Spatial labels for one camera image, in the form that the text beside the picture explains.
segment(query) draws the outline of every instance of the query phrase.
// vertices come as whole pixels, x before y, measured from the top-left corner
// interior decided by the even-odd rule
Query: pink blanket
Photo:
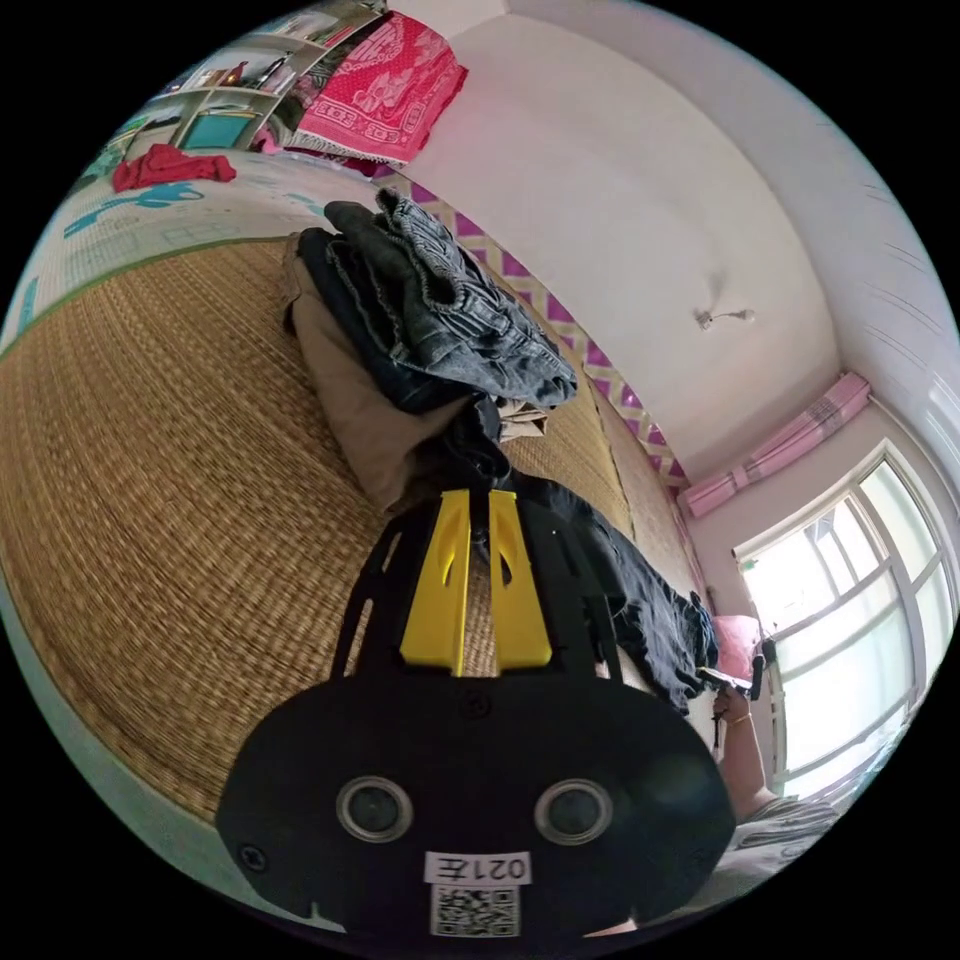
[[[466,75],[443,37],[394,13],[350,53],[307,108],[296,145],[408,163]]]

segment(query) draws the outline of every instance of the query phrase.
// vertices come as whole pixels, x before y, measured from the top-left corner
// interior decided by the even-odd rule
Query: pink curtain
[[[740,466],[685,490],[683,500],[695,517],[715,510],[740,490],[759,483],[809,453],[849,423],[866,405],[870,384],[855,373],[844,374],[816,403],[791,420]]]

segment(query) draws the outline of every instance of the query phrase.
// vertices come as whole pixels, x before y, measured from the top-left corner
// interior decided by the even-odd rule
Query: text 021
[[[423,880],[447,887],[518,887],[533,883],[533,874],[527,851],[476,854],[428,850]]]

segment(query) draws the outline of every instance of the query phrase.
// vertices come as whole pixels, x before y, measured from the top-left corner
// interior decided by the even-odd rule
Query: qr code
[[[436,885],[430,932],[438,937],[518,937],[520,890]]]

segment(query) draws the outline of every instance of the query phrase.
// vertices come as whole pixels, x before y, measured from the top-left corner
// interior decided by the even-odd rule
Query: window
[[[823,795],[869,768],[946,653],[957,595],[932,512],[892,456],[740,557],[776,644],[781,793]]]

